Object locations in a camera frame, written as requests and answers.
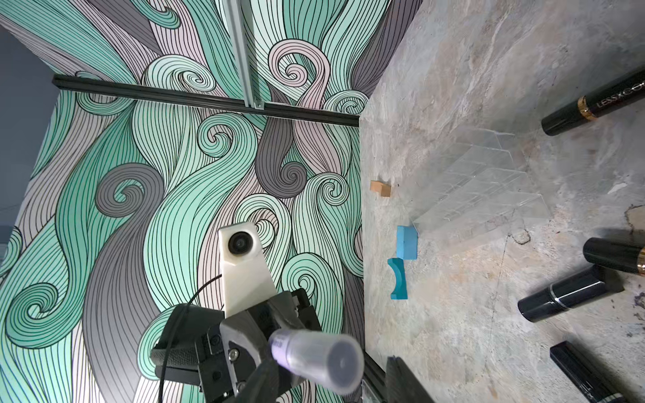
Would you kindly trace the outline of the black lipstick gold base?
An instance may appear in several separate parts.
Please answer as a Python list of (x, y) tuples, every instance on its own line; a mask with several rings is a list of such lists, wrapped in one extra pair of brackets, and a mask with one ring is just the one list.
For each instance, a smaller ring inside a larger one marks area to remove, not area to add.
[(594, 265), (644, 276), (643, 246), (590, 238), (584, 244), (583, 255)]

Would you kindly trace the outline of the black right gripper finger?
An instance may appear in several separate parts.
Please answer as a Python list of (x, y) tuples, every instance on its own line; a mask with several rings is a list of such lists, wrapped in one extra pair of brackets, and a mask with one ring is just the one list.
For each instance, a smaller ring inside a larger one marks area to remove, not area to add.
[(386, 396), (389, 403), (434, 403), (403, 359), (395, 356), (386, 363)]

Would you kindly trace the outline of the purple lip balm tube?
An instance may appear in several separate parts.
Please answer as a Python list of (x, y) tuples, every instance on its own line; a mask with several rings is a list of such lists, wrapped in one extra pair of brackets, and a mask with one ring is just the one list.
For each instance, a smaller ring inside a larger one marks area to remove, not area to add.
[(275, 361), (336, 395), (352, 394), (364, 375), (364, 353), (347, 334), (280, 329), (269, 338)]

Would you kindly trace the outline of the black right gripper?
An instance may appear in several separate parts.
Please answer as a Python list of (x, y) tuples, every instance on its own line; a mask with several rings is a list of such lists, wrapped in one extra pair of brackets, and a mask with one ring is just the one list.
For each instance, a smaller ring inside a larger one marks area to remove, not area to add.
[(181, 304), (149, 357), (160, 379), (197, 386), (207, 402), (277, 402), (302, 384), (301, 376), (272, 357), (269, 338), (282, 328), (320, 330), (304, 289), (282, 292), (232, 317)]

